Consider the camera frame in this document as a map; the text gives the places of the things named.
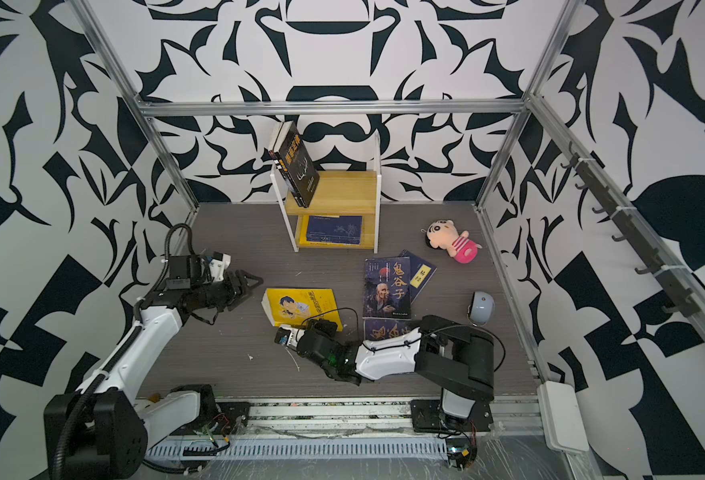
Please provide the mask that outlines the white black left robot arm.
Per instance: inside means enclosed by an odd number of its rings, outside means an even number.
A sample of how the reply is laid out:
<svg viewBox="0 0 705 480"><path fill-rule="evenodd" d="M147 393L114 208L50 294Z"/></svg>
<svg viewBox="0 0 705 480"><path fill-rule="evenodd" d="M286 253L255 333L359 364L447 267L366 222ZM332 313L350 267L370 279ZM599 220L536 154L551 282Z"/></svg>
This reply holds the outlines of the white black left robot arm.
<svg viewBox="0 0 705 480"><path fill-rule="evenodd" d="M172 236L192 235L186 223L164 240L162 271L136 300L132 326L114 351L72 393L56 396L44 410L48 475L52 479L128 479L140 466L154 468L146 452L179 429L198 430L218 414L212 386L180 386L144 409L134 402L152 366L190 319L202 311L235 310L262 277L230 269L220 252L202 255L188 244L172 254Z"/></svg>

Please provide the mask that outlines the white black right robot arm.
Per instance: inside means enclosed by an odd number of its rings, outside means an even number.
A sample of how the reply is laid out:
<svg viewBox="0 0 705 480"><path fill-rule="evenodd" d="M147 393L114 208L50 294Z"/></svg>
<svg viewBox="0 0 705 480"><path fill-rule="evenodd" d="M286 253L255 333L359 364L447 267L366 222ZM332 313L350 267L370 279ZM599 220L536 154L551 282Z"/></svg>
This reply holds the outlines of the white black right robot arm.
<svg viewBox="0 0 705 480"><path fill-rule="evenodd" d="M440 316L428 315L398 337L348 343L336 340L336 324L314 318L278 328L276 343L320 367L326 377L356 386L417 374L442 389L442 412L450 420L467 420L476 405L495 398L498 338Z"/></svg>

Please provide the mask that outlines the black deer antler book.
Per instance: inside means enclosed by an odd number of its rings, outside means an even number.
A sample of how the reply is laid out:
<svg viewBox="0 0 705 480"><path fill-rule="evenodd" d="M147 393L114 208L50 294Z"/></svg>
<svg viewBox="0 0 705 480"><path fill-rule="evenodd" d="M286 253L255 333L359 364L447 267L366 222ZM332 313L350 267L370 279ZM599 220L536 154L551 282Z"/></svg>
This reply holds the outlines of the black deer antler book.
<svg viewBox="0 0 705 480"><path fill-rule="evenodd" d="M302 208L310 207L312 198L318 189L320 175L310 159L304 140L300 137L296 122L289 121L288 127L282 132L282 146L280 146L282 161L288 170L288 175L296 187L296 204Z"/></svg>

